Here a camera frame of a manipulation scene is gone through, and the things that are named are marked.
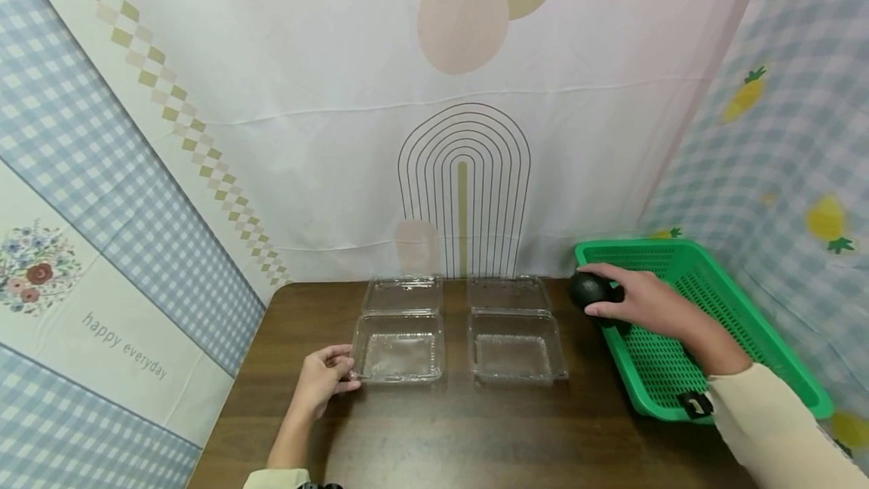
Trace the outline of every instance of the pineapple print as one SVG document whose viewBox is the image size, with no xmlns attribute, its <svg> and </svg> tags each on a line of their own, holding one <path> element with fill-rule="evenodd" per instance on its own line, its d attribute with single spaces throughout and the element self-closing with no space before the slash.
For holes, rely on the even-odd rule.
<svg viewBox="0 0 869 489">
<path fill-rule="evenodd" d="M 854 250 L 853 240 L 845 238 L 845 209 L 833 193 L 825 194 L 806 212 L 806 226 L 836 255 Z"/>
<path fill-rule="evenodd" d="M 775 205 L 775 202 L 778 201 L 778 194 L 774 192 L 765 192 L 761 197 L 760 201 L 767 208 L 772 208 Z"/>
<path fill-rule="evenodd" d="M 678 226 L 675 226 L 670 230 L 663 229 L 649 234 L 650 238 L 679 238 L 680 236 L 682 236 L 682 229 Z"/>
<path fill-rule="evenodd" d="M 721 118 L 722 122 L 731 123 L 736 121 L 739 116 L 757 103 L 765 87 L 765 83 L 761 79 L 765 73 L 765 66 L 761 66 L 757 70 L 751 70 L 748 73 L 748 77 L 744 80 L 745 84 L 733 95 L 730 104 L 724 109 L 724 115 Z"/>
<path fill-rule="evenodd" d="M 833 437 L 848 448 L 854 450 L 869 447 L 869 420 L 845 411 L 836 411 L 830 419 L 830 426 Z"/>
</svg>

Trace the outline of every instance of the brown table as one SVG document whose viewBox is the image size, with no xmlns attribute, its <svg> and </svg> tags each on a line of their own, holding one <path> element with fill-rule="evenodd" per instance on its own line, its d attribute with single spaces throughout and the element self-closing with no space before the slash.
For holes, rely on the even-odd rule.
<svg viewBox="0 0 869 489">
<path fill-rule="evenodd" d="M 334 399 L 312 436 L 313 479 L 345 489 L 754 487 L 714 427 L 634 414 L 599 331 L 570 306 L 565 281 L 547 285 L 570 381 L 475 385 L 465 285 L 447 282 L 445 375 Z M 275 295 L 191 489 L 239 489 L 263 467 L 302 358 L 352 340 L 365 287 L 292 284 Z"/>
</svg>

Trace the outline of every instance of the checkered pattern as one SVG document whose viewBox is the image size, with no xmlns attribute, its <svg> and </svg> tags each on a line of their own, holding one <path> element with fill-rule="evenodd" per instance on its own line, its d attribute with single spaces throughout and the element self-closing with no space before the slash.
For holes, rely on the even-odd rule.
<svg viewBox="0 0 869 489">
<path fill-rule="evenodd" d="M 264 307 L 46 0 L 0 0 L 0 158 L 217 364 Z"/>
<path fill-rule="evenodd" d="M 153 44 L 151 32 L 140 24 L 139 11 L 126 0 L 93 1 L 97 3 L 97 18 L 112 27 L 111 42 L 127 49 L 127 64 L 135 68 L 139 83 L 151 88 L 151 101 L 162 106 L 161 117 L 171 122 L 172 133 L 182 138 L 182 149 L 192 153 L 190 162 L 199 167 L 199 175 L 207 180 L 215 199 L 223 203 L 222 209 L 246 241 L 259 270 L 275 287 L 290 282 L 287 267 L 259 224 L 250 199 L 235 185 L 235 176 L 222 161 L 215 140 L 205 133 L 206 125 L 195 117 L 196 108 L 187 101 L 187 92 L 176 84 L 176 73 L 166 66 L 166 55 Z"/>
<path fill-rule="evenodd" d="M 201 449 L 0 346 L 0 487 L 184 487 Z"/>
<path fill-rule="evenodd" d="M 766 90 L 722 123 L 750 70 Z M 869 0 L 751 0 L 644 219 L 724 262 L 839 408 L 869 417 Z M 835 254 L 807 213 L 833 194 Z"/>
</svg>

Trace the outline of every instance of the green basket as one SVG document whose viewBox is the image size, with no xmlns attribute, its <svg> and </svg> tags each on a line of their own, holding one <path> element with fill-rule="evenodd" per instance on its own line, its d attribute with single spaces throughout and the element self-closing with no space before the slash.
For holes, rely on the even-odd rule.
<svg viewBox="0 0 869 489">
<path fill-rule="evenodd" d="M 607 262 L 654 272 L 663 281 L 730 331 L 749 356 L 788 383 L 816 419 L 833 415 L 833 402 L 818 381 L 785 345 L 758 309 L 701 245 L 686 239 L 618 239 L 583 242 L 579 264 Z M 691 421 L 676 397 L 704 392 L 707 380 L 676 340 L 633 327 L 622 336 L 602 328 L 606 344 L 628 388 L 634 409 L 664 421 Z M 711 417 L 694 420 L 711 424 Z"/>
</svg>

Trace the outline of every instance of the diamond pattern border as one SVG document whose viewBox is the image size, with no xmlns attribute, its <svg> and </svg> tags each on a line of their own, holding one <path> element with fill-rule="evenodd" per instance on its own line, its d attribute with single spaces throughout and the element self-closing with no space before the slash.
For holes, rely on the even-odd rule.
<svg viewBox="0 0 869 489">
<path fill-rule="evenodd" d="M 245 247 L 259 270 L 272 285 L 290 283 L 287 267 L 275 252 L 250 199 L 244 196 L 229 165 L 215 147 L 215 140 L 206 134 L 205 123 L 196 118 L 196 108 L 188 102 L 187 91 L 177 84 L 177 74 L 166 66 L 166 54 L 153 44 L 153 34 L 139 21 L 139 10 L 126 0 L 93 0 L 97 3 L 97 18 L 112 27 L 111 42 L 127 50 L 127 65 L 137 68 L 138 82 L 151 88 L 151 101 L 162 106 L 161 117 L 172 123 L 172 134 L 182 139 L 181 148 L 190 152 L 190 162 L 199 167 L 199 175 L 235 230 L 245 241 Z"/>
</svg>

